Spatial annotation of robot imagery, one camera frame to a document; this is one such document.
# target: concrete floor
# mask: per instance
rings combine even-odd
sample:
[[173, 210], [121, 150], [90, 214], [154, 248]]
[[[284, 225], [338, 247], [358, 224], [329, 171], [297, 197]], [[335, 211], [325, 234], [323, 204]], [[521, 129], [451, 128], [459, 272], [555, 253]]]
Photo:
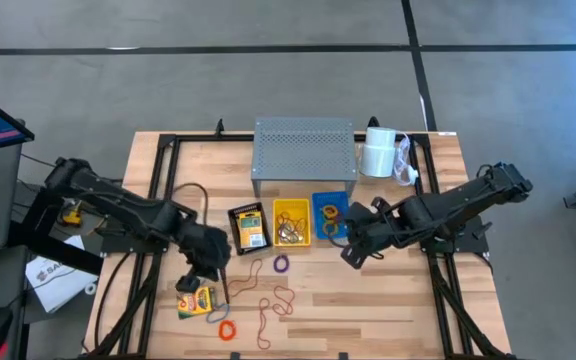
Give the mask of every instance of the concrete floor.
[[[414, 0], [422, 45], [576, 44], [576, 2]], [[0, 0], [0, 48], [407, 43], [396, 0]], [[513, 352], [576, 359], [576, 52], [424, 53], [439, 130], [469, 174], [517, 164], [535, 185], [484, 218]], [[24, 152], [121, 177], [136, 130], [250, 130], [264, 115], [425, 130], [409, 53], [0, 56], [0, 106], [37, 135]], [[47, 169], [22, 161], [20, 177]], [[30, 359], [74, 356], [90, 297], [31, 327]], [[49, 335], [60, 330], [63, 337]]]

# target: roll of tape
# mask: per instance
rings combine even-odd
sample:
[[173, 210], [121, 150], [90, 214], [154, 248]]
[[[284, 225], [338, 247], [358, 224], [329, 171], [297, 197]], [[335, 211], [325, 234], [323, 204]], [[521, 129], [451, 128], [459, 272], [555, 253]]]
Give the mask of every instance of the roll of tape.
[[95, 293], [97, 292], [97, 284], [90, 283], [86, 285], [86, 287], [84, 288], [84, 292], [86, 293], [86, 295], [95, 295]]

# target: wooden table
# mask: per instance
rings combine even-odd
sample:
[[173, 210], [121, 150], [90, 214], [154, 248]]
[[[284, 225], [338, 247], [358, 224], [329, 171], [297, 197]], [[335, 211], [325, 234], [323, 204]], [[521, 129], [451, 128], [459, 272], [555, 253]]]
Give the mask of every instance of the wooden table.
[[[132, 144], [124, 187], [142, 196], [148, 193], [159, 134], [138, 132]], [[442, 191], [467, 181], [457, 136], [430, 133], [429, 137]], [[231, 230], [226, 211], [257, 201], [250, 182], [252, 147], [252, 142], [181, 145], [175, 185], [192, 181], [205, 186], [210, 196], [208, 223], [228, 233]], [[422, 181], [428, 191], [423, 156], [420, 149], [418, 152]], [[163, 189], [167, 169], [162, 171], [160, 189]], [[310, 199], [313, 192], [340, 190], [343, 190], [342, 183], [267, 182], [262, 186], [262, 202], [270, 217], [274, 198]], [[395, 203], [413, 194], [412, 187], [400, 187], [392, 180], [360, 176], [352, 200], [370, 204], [375, 196], [381, 196]], [[182, 193], [174, 194], [173, 199], [201, 214], [203, 200], [198, 190], [183, 189]], [[188, 268], [185, 257], [171, 247], [163, 257], [148, 358], [227, 358], [232, 351], [240, 352], [244, 358], [336, 358], [339, 352], [348, 352], [351, 358], [443, 358], [428, 264], [418, 245], [403, 250], [390, 248], [383, 252], [383, 261], [370, 259], [361, 270], [354, 270], [340, 258], [339, 249], [327, 241], [316, 240], [314, 233], [313, 239], [314, 244], [309, 248], [271, 248], [242, 257], [235, 254], [233, 246], [227, 267], [228, 280], [245, 280], [254, 259], [263, 259], [263, 267], [257, 288], [232, 299], [228, 318], [236, 323], [237, 336], [229, 342], [219, 339], [218, 324], [207, 324], [203, 316], [186, 320], [177, 318], [174, 285]], [[272, 268], [272, 260], [277, 254], [287, 254], [290, 259], [290, 269], [285, 274], [275, 273]], [[124, 263], [104, 304], [100, 324], [102, 337], [125, 309], [134, 257]], [[101, 293], [120, 258], [121, 255], [112, 255], [104, 261], [86, 333], [88, 347], [93, 347], [95, 315]], [[471, 254], [459, 254], [455, 259], [467, 310], [493, 344], [509, 352], [490, 269]], [[260, 350], [257, 347], [258, 303], [261, 297], [277, 302], [273, 295], [276, 285], [290, 287], [296, 292], [294, 313], [280, 317], [270, 310], [265, 311], [267, 326], [263, 337], [272, 345], [268, 350]], [[216, 288], [219, 301], [223, 302], [220, 285], [216, 284]], [[449, 318], [454, 348], [460, 352], [452, 311], [449, 311]], [[141, 319], [141, 312], [137, 313], [131, 352], [136, 351]]]

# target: small item in bin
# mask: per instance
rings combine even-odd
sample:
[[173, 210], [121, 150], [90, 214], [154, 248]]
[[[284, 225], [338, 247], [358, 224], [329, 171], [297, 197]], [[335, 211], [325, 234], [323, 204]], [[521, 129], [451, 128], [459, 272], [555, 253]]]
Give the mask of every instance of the small item in bin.
[[260, 211], [239, 214], [239, 238], [242, 249], [263, 247], [266, 245]]
[[177, 314], [179, 319], [208, 314], [213, 311], [215, 301], [215, 290], [208, 286], [200, 287], [194, 294], [178, 294]]

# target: blue bin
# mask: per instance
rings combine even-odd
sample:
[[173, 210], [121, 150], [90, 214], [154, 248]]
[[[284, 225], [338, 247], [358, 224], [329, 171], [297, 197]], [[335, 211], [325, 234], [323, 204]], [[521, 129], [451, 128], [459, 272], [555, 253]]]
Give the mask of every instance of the blue bin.
[[[324, 233], [324, 218], [323, 208], [326, 205], [334, 205], [341, 214], [342, 218], [346, 217], [348, 213], [348, 195], [344, 191], [313, 193], [312, 194], [312, 211], [315, 217], [315, 228], [317, 229], [317, 237], [319, 239], [328, 240], [328, 236]], [[339, 231], [333, 235], [333, 239], [345, 238], [347, 236], [346, 224], [342, 221], [339, 224]]]

